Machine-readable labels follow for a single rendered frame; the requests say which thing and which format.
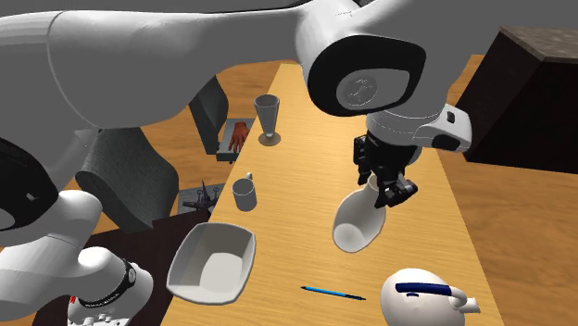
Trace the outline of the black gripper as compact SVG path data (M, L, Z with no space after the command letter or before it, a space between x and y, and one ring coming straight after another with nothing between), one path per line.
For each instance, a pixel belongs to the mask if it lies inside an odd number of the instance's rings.
M378 176L375 208L397 206L418 192L418 186L404 175L417 150L416 145L383 142L371 132L354 139L353 162L358 166L358 185L365 184L371 172Z

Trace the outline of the white vase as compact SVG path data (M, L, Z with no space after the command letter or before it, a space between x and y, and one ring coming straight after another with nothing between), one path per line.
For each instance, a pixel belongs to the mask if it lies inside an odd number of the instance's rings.
M333 242L342 251L356 253L381 233L385 222L385 207L374 206L379 194L377 177L343 199L333 220Z

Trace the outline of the light wooden table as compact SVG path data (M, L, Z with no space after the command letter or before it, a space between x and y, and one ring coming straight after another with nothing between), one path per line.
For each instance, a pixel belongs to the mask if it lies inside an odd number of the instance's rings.
M365 120L320 112L295 64L279 67L270 92L281 100L282 139L264 146L251 132L230 173L231 181L252 173L257 206L243 213L226 192L212 213L213 220L243 226L256 236L246 287L225 306L174 299L161 326L386 326L382 285L403 268L429 270L475 298L481 312L468 315L466 326L504 326L437 152L424 150L407 168L418 192L387 210L380 235L368 247L348 254L333 243L333 218L342 199L358 187L352 143L366 131Z

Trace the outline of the blue pen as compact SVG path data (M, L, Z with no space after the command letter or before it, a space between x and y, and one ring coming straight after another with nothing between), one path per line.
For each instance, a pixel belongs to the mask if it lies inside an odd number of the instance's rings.
M349 299L358 300L358 301L367 300L365 297L362 297L359 295L351 295L351 294L347 294L347 293L341 293L341 292L336 292L336 291L332 291L332 290L321 289L321 288L316 288L316 287L311 287L311 286L301 286L300 288L303 290L310 291L313 293L318 293L318 294L339 296L339 297L349 298Z

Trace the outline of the tall grey glass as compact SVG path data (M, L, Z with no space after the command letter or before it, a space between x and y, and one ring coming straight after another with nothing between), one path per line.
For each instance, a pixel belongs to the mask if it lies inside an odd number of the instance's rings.
M274 94L261 94L255 98L254 105L262 128L259 142L266 146L278 144L281 136L276 132L276 122L280 99Z

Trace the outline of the grey mug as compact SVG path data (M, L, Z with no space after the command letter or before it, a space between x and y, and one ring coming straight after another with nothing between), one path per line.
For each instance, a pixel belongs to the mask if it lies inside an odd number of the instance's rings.
M247 172L244 178L240 178L232 184L232 193L236 207L240 211L248 212L257 206L256 188L251 172Z

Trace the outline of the red hand figure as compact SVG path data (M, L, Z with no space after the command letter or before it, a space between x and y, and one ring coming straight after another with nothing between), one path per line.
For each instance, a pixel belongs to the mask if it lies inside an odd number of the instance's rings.
M244 146L245 140L250 130L243 121L236 122L232 131L231 141L228 149L238 153Z

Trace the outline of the grey flat box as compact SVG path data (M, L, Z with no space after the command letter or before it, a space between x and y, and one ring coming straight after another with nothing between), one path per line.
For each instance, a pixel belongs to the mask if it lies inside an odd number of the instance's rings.
M223 128L223 135L219 145L219 149L216 153L216 159L218 161L229 161L233 162L238 158L239 153L234 152L233 149L229 148L229 144L232 139L232 134L234 131L234 126L236 123L243 122L248 129L251 129L254 119L227 119Z

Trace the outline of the dark brown cabinet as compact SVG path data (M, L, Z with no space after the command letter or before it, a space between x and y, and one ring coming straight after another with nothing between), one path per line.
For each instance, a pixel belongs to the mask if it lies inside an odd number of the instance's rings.
M578 29L501 28L457 107L467 161L578 174Z

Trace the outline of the dark spiky figure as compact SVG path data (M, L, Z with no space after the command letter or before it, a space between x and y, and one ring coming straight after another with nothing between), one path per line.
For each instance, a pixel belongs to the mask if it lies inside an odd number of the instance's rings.
M212 188L213 194L210 194L207 190L207 187L204 183L202 183L202 188L196 191L197 199L193 200L183 200L182 206L189 207L194 209L210 209L214 207L220 197L220 188L218 186L214 186Z

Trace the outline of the grey chair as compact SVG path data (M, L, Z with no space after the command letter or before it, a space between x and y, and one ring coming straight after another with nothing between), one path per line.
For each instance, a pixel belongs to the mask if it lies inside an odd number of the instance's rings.
M228 115L229 102L216 76L210 79L188 105L208 155L219 150L219 133Z
M170 215L179 192L176 169L139 128L100 131L75 180L124 232L152 229Z

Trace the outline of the white square bowl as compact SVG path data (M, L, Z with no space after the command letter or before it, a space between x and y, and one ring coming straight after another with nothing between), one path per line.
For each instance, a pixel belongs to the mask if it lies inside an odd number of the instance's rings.
M176 251L166 287L173 295L198 305L233 303L245 289L256 247L255 234L244 227L199 223Z

